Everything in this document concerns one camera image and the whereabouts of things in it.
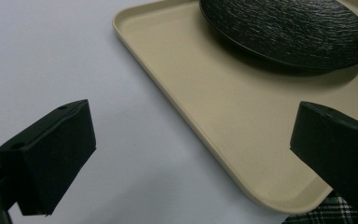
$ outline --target white table surface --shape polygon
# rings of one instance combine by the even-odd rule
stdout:
[[[0,146],[89,99],[97,150],[50,217],[14,223],[282,223],[250,202],[117,38],[150,0],[0,0]]]

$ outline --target textured plate surface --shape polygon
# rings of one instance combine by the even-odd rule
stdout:
[[[358,15],[358,1],[344,2]],[[300,72],[238,52],[211,29],[197,0],[133,7],[117,34],[251,199],[289,214],[331,191],[291,150],[300,101],[358,119],[358,65]]]
[[[207,21],[242,49],[300,68],[358,63],[358,17],[336,0],[200,0]]]

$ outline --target beige tray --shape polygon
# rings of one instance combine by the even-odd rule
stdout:
[[[358,1],[344,4],[358,15]],[[238,53],[209,27],[196,0],[119,12],[114,27],[241,189],[274,210],[305,213],[331,191],[289,148],[300,101],[358,119],[358,65],[299,72]]]

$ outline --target checkered cloth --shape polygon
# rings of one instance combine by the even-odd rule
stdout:
[[[358,212],[334,191],[314,210],[290,216],[283,224],[357,224]]]

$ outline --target black plate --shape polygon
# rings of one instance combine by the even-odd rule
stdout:
[[[304,69],[358,63],[358,17],[335,0],[200,0],[206,20],[263,58]]]

